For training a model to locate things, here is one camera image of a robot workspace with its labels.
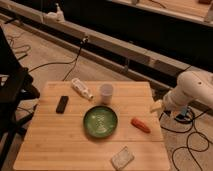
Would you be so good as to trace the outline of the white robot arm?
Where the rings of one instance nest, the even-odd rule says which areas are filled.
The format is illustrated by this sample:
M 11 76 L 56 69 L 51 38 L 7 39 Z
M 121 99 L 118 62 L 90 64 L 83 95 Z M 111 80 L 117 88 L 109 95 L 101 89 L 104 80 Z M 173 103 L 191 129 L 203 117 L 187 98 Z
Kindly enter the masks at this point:
M 154 102 L 150 112 L 178 111 L 193 100 L 213 109 L 213 73 L 201 70 L 182 72 L 177 77 L 176 87 Z

